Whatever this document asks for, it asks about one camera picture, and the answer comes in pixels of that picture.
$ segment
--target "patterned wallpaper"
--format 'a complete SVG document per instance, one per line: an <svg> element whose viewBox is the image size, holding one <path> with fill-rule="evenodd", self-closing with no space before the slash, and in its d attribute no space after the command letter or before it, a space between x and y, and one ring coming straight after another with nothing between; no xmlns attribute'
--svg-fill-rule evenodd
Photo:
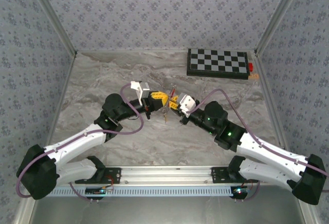
<svg viewBox="0 0 329 224"><path fill-rule="evenodd" d="M279 0L50 0L76 50L255 48Z"/></svg>
<svg viewBox="0 0 329 224"><path fill-rule="evenodd" d="M37 0L0 0L0 223L19 197L16 171L26 150L44 144L70 65Z"/></svg>
<svg viewBox="0 0 329 224"><path fill-rule="evenodd" d="M329 0L294 0L262 61L291 150L319 155L328 172ZM318 209L329 223L329 194Z"/></svg>

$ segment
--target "marble floor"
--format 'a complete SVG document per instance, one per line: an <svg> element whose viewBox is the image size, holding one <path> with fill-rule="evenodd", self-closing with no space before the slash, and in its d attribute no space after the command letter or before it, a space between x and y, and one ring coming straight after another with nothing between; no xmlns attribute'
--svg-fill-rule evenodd
<svg viewBox="0 0 329 224"><path fill-rule="evenodd" d="M232 80L186 76L186 52L90 52L78 53L69 79L62 110L51 143L62 141L89 126L99 116L105 98L119 93L130 81L148 82L151 90L169 92L173 85L202 100L215 88L224 89L247 124L260 138L277 144L259 80ZM133 90L126 96L136 98ZM228 111L229 119L240 122L222 94L214 94ZM227 165L234 153L213 142L213 137L193 124L182 126L179 117L162 112L145 120L144 128L129 136L118 135L94 147L76 160L97 156L105 165ZM122 131L132 131L139 120L121 122Z"/></svg>

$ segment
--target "black and white checkered board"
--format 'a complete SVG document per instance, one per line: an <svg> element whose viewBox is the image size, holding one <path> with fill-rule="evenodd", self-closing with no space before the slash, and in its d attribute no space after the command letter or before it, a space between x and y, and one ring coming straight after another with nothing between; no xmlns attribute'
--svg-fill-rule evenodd
<svg viewBox="0 0 329 224"><path fill-rule="evenodd" d="M187 75L230 79L248 79L246 52L189 49Z"/></svg>

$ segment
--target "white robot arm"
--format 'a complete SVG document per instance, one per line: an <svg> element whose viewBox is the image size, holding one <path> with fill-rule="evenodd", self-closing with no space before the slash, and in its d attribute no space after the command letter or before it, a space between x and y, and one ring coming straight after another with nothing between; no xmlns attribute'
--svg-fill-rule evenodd
<svg viewBox="0 0 329 224"><path fill-rule="evenodd" d="M132 82L131 88L136 90L138 99L130 101L130 105L127 105L120 95L111 94L106 98L102 106L103 111L94 124L62 142L44 148L35 145L29 149L17 176L22 179L23 185L34 199L43 198L56 185L81 179L102 178L104 165L95 157L80 162L68 162L120 134L122 126L119 121L136 115L131 106L139 113L145 113L149 119L152 112L169 104L169 107L182 117L181 124L194 123L214 136L214 141L220 147L241 155L234 156L227 168L232 182L249 179L266 181L292 191L302 201L318 203L326 176L305 165L314 166L324 172L321 158L315 155L306 158L259 138L255 141L252 134L230 122L227 112L215 101L208 103L204 110L201 110L198 108L199 102L187 94L169 100L165 93L150 91L147 83ZM23 169L43 153L47 155L33 163L29 170L21 175Z"/></svg>

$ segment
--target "purple cable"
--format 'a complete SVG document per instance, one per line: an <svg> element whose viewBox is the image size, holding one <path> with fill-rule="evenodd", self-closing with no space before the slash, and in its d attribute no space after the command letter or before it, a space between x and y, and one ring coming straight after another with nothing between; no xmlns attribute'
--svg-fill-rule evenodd
<svg viewBox="0 0 329 224"><path fill-rule="evenodd" d="M143 121L143 117L141 116L141 114L137 111L137 109L135 109L134 108L134 106L127 100L127 98L124 96L124 94L123 94L123 90L125 89L125 88L127 88L127 87L129 87L131 84L129 83L129 84L126 84L126 85L124 85L122 88L121 88L121 90L120 90L120 95L121 95L121 97L122 97L122 99L124 100L124 102L136 113L136 115L139 117L139 119L140 119L140 127L137 129L137 130L134 130L134 131L132 131L132 132L116 132L116 131L114 131L114 130L102 130L102 129L98 129L98 130L91 130L90 132L87 132L87 135L90 135L90 134L93 134L93 133L112 133L112 134L119 134L119 135L131 135L131 134L135 134L135 133L137 133L137 132L139 132L142 128L143 128L143 126L144 126L144 121ZM77 136L77 137L75 137L75 138L73 138L73 139L71 139L70 141L68 141L68 142L66 142L66 143L64 143L64 144L62 144L61 146L58 146L57 147L57 150L60 150L60 149L62 149L62 148L64 148L65 146L68 146L69 144L71 144L71 143L73 143L73 142L75 142L75 141L77 141L77 140L79 140L80 138L82 138L82 137L84 137L85 135L84 134L81 134L81 135L79 135L79 136ZM47 156L47 155L49 155L50 153L52 153L52 152L55 152L55 150L50 150L50 151L47 151L47 152L45 152L45 153L43 153L43 154L41 154L41 155L39 155L39 156L37 156L37 157L35 157L32 161L30 161L30 163L28 163L27 165L26 165L26 167L22 170L22 172L21 172L21 174L19 175L19 177L18 177L18 179L17 179L17 182L16 182L16 193L17 193L17 195L19 195L20 197L22 197L22 198L28 198L28 197L30 197L31 195L24 195L24 194L22 194L21 193L21 191L20 191L20 183L21 183L21 180L22 180L22 177L24 176L24 174L26 173L26 171L28 171L28 169L36 162L36 161L38 161L38 160L40 160L41 158L43 158L44 156Z"/></svg>
<svg viewBox="0 0 329 224"><path fill-rule="evenodd" d="M191 113L193 113L194 111L196 111L196 110L197 110L202 104L204 104L204 102L205 102L205 101L206 101L211 95L213 95L213 94L214 94L215 92L217 92L217 91L220 91L221 93L223 93L223 95L225 96L225 98L227 99L227 101L229 102L229 104L231 105L231 107L233 108L233 110L234 110L236 116L239 118L239 120L241 121L241 123L243 124L243 126L244 126L244 127L246 128L246 130L250 133L250 135L251 135L252 138L256 141L256 143L259 144L259 145L262 145L262 143L261 143L261 142L258 140L258 138L254 135L254 133L252 132L252 130L250 129L250 127L246 124L246 122L242 119L242 117L240 116L240 114L237 112L237 110L235 109L235 107L234 107L234 105L233 105L231 99L228 97L228 95L225 93L225 91L223 91L223 90L220 89L220 88L218 88L218 89L214 89L212 92L210 92L210 93L209 93L209 94L208 94L208 95L207 95L207 96L206 96L206 97L205 97L205 98L199 103L199 105L197 105L192 111L188 111L188 112L186 112L186 113L191 114ZM269 147L267 147L267 146L265 146L265 145L262 145L262 146L263 146L263 148L265 148L266 150L272 152L273 154L275 154L275 155L277 155L277 156L280 156L280 157L282 157L282 158L284 158L284 159L286 159L286 160L292 161L292 162L296 162L296 160L293 159L293 158L290 158L290 157L288 157L288 156L282 155L282 154L280 154L280 153L278 153L278 152L272 150L271 148L269 148ZM298 164L301 164L301 165L303 165L303 166L306 166L306 167L308 167L308 168L310 168L310 169L313 169L313 170L315 170L315 171L317 171L317 172L319 172L319 173L325 175L326 177L329 177L329 174L328 174L326 171L321 170L321 169L319 169L319 168L317 168L317 167L315 167L315 166L309 165L309 164L307 164L307 163L305 163L305 162L302 162L302 161L297 161L297 163L298 163Z"/></svg>

